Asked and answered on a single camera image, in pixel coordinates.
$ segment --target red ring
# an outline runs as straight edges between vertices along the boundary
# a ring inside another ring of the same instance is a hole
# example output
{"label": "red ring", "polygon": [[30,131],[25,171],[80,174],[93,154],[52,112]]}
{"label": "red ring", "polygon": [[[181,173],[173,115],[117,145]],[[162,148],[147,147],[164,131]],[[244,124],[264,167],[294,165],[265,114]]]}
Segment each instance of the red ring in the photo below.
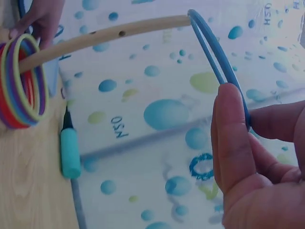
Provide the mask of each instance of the red ring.
{"label": "red ring", "polygon": [[[26,53],[24,50],[20,49],[19,50],[19,61],[23,60],[26,58]],[[34,85],[33,85],[33,78],[31,71],[28,70],[24,73],[22,73],[21,77],[25,78],[25,86],[26,86],[26,94],[28,97],[28,101],[30,105],[34,108],[35,107],[35,95],[34,95]]]}
{"label": "red ring", "polygon": [[[0,50],[0,68],[1,66],[1,61],[3,57],[3,50],[5,48],[5,45],[1,48]],[[10,108],[8,106],[8,104],[5,101],[5,97],[3,94],[3,84],[2,84],[2,80],[1,80],[1,72],[0,72],[0,110],[2,111],[3,117],[6,120],[6,122],[13,128],[28,128],[29,125],[24,125],[21,122],[19,122],[14,115],[12,114],[12,112],[10,111]]]}

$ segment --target stack of colorful rings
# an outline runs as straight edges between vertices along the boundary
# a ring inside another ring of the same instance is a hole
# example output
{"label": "stack of colorful rings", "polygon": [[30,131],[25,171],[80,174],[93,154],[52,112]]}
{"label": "stack of colorful rings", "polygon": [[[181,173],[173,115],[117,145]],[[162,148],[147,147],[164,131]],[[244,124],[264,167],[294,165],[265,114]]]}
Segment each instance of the stack of colorful rings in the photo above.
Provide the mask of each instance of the stack of colorful rings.
{"label": "stack of colorful rings", "polygon": [[43,67],[19,72],[19,61],[38,51],[28,34],[0,44],[0,119],[9,129],[34,126],[47,113],[49,92]]}

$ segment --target purple ring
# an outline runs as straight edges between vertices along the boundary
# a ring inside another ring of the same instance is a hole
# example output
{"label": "purple ring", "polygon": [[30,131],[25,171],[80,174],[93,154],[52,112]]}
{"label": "purple ring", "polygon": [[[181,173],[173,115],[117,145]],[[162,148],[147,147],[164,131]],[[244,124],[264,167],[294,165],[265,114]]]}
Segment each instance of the purple ring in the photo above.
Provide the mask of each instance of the purple ring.
{"label": "purple ring", "polygon": [[[1,43],[1,44],[0,44],[0,49],[2,49],[4,45],[5,45],[5,43]],[[9,128],[9,129],[14,129],[14,127],[12,127],[12,126],[8,123],[8,121],[4,118],[4,115],[3,115],[3,113],[2,113],[1,110],[0,110],[0,119],[1,119],[2,123],[3,123],[4,125],[6,125],[7,128]]]}
{"label": "purple ring", "polygon": [[[23,40],[24,43],[21,43],[22,45],[24,44],[24,47],[22,49],[26,52],[26,48],[30,50],[31,53],[35,53],[35,46],[29,41],[29,40]],[[42,66],[37,66],[34,68],[34,72],[36,75],[36,79],[38,81],[38,89],[39,89],[39,97],[40,97],[40,106],[39,106],[39,115],[42,115],[45,112],[46,109],[46,91],[44,88],[44,80],[43,80],[43,68]]]}
{"label": "purple ring", "polygon": [[6,66],[7,66],[7,71],[8,71],[8,74],[6,75],[7,87],[8,87],[8,90],[11,90],[11,92],[12,92],[12,93],[9,92],[9,94],[11,95],[10,99],[12,100],[13,106],[14,106],[13,100],[15,101],[15,105],[17,106],[17,107],[14,107],[15,111],[17,113],[19,113],[19,116],[20,116],[20,112],[21,112],[22,113],[21,116],[23,116],[25,118],[24,119],[24,118],[20,117],[22,119],[22,121],[26,124],[34,125],[37,123],[37,121],[34,120],[33,118],[31,118],[29,116],[29,114],[26,112],[25,108],[23,107],[21,99],[18,96],[18,90],[16,87],[15,77],[13,77],[13,75],[14,75],[13,55],[14,55],[14,51],[16,49],[16,43],[17,43],[18,39],[19,38],[15,39],[12,42],[12,44],[9,48],[7,59],[6,59]]}

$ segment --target blue circle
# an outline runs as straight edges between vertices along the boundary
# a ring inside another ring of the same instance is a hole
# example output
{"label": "blue circle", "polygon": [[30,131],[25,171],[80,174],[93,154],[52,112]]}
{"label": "blue circle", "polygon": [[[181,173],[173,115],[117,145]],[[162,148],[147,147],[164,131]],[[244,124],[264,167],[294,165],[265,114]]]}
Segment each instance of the blue circle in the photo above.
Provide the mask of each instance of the blue circle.
{"label": "blue circle", "polygon": [[129,80],[126,80],[126,81],[125,81],[126,84],[130,84],[130,83],[132,83],[132,82],[133,82],[132,79],[129,79]]}
{"label": "blue circle", "polygon": [[278,22],[278,24],[277,24],[277,27],[278,27],[278,28],[281,28],[282,25],[283,25],[283,20],[280,20],[280,21]]}
{"label": "blue circle", "polygon": [[96,10],[100,6],[101,0],[82,0],[84,10]]}
{"label": "blue circle", "polygon": [[133,60],[133,59],[135,59],[137,57],[137,54],[131,54],[130,56],[129,56],[129,60]]}
{"label": "blue circle", "polygon": [[144,210],[142,213],[141,213],[141,218],[144,220],[144,221],[150,221],[154,218],[154,213],[153,211],[151,210]]}
{"label": "blue circle", "polygon": [[151,128],[166,130],[185,124],[189,118],[189,110],[180,101],[161,99],[149,104],[143,116]]}
{"label": "blue circle", "polygon": [[284,52],[288,51],[288,49],[286,47],[278,46],[277,48]]}
{"label": "blue circle", "polygon": [[170,53],[170,58],[171,58],[172,60],[176,59],[176,54],[175,54],[174,52],[171,52],[171,53]]}
{"label": "blue circle", "polygon": [[187,194],[192,188],[191,182],[181,176],[175,176],[166,181],[165,191],[169,195],[173,196],[184,196]]}
{"label": "blue circle", "polygon": [[238,38],[238,37],[241,37],[242,34],[243,34],[243,32],[244,32],[244,31],[243,31],[242,27],[240,27],[240,26],[235,26],[235,27],[233,27],[233,28],[230,30],[229,35],[228,35],[228,38],[231,39],[231,40],[234,40],[234,39],[236,39],[236,38]]}
{"label": "blue circle", "polygon": [[116,88],[116,82],[114,80],[104,80],[99,85],[100,92],[111,92]]}
{"label": "blue circle", "polygon": [[279,63],[279,62],[275,62],[275,63],[273,64],[273,66],[274,66],[274,68],[275,68],[276,70],[278,70],[278,71],[280,71],[280,72],[282,72],[282,73],[286,73],[286,72],[287,72],[287,68],[286,68],[283,64],[281,64],[281,63]]}
{"label": "blue circle", "polygon": [[253,28],[255,26],[255,21],[254,20],[250,20],[248,23],[249,28]]}
{"label": "blue circle", "polygon": [[101,192],[105,195],[111,195],[115,192],[116,185],[112,180],[105,180],[101,184]]}
{"label": "blue circle", "polygon": [[88,173],[94,173],[97,170],[96,160],[94,158],[84,160],[83,166]]}
{"label": "blue circle", "polygon": [[117,12],[112,12],[111,14],[109,14],[108,19],[110,21],[116,21],[119,18],[119,14]]}
{"label": "blue circle", "polygon": [[157,66],[154,65],[149,65],[145,68],[144,74],[149,76],[149,77],[155,77],[160,74],[160,69]]}
{"label": "blue circle", "polygon": [[94,46],[92,46],[92,48],[95,52],[104,52],[107,49],[109,49],[109,46],[110,46],[110,44],[108,42],[106,42],[106,43],[94,45]]}
{"label": "blue circle", "polygon": [[194,59],[194,55],[193,54],[189,54],[188,58],[189,58],[189,60],[192,61]]}
{"label": "blue circle", "polygon": [[283,88],[283,89],[288,88],[288,84],[286,84],[284,81],[281,81],[281,80],[277,80],[277,81],[276,81],[276,85],[277,85],[279,88]]}
{"label": "blue circle", "polygon": [[208,18],[208,23],[212,23],[214,21],[214,18],[210,17]]}
{"label": "blue circle", "polygon": [[148,49],[149,49],[149,47],[150,47],[150,45],[149,45],[149,44],[146,44],[146,45],[144,45],[144,46],[143,46],[143,48],[142,48],[142,49],[143,49],[143,50],[148,50]]}
{"label": "blue circle", "polygon": [[186,133],[185,142],[191,149],[203,149],[207,142],[207,137],[203,129],[192,128]]}
{"label": "blue circle", "polygon": [[246,96],[249,99],[254,100],[255,102],[262,102],[262,101],[264,101],[266,99],[266,96],[262,92],[260,92],[260,91],[258,91],[256,89],[248,90],[246,92]]}
{"label": "blue circle", "polygon": [[88,33],[88,27],[86,25],[83,25],[80,27],[80,33],[81,34],[87,34]]}
{"label": "blue circle", "polygon": [[74,74],[75,78],[81,78],[82,77],[82,72],[78,72],[76,74]]}
{"label": "blue circle", "polygon": [[145,229],[172,229],[172,227],[165,222],[155,222],[148,225]]}
{"label": "blue circle", "polygon": [[76,12],[75,14],[74,14],[74,17],[76,18],[76,19],[82,19],[83,17],[84,17],[84,12],[83,11],[78,11],[78,12]]}
{"label": "blue circle", "polygon": [[190,166],[189,166],[189,170],[191,173],[192,177],[195,177],[197,180],[209,180],[214,176],[214,171],[213,169],[210,170],[207,173],[197,173],[195,170],[195,166],[200,162],[200,161],[205,161],[205,160],[213,160],[213,156],[211,154],[208,153],[203,153],[200,156],[196,156],[192,159]]}
{"label": "blue circle", "polygon": [[185,51],[185,50],[183,50],[183,49],[181,49],[181,50],[179,51],[179,55],[181,55],[181,56],[185,56],[185,55],[186,55],[186,51]]}
{"label": "blue circle", "polygon": [[71,87],[71,85],[72,85],[72,80],[66,80],[63,82],[63,86],[65,88]]}
{"label": "blue circle", "polygon": [[189,209],[187,208],[187,206],[179,205],[178,207],[176,207],[175,212],[178,216],[185,216],[189,213]]}

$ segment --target hand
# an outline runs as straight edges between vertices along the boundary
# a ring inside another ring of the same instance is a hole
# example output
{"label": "hand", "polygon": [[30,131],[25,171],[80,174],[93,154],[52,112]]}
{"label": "hand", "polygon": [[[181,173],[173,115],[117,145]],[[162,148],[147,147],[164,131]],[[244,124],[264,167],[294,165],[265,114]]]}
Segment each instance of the hand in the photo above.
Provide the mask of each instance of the hand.
{"label": "hand", "polygon": [[304,229],[305,101],[260,108],[251,112],[251,119],[260,136],[294,142],[299,167],[279,163],[247,132],[239,90],[221,85],[211,134],[215,180],[224,194],[223,225]]}
{"label": "hand", "polygon": [[10,38],[23,34],[31,25],[33,37],[40,38],[40,48],[52,45],[61,18],[64,0],[33,0],[28,13],[10,30]]}

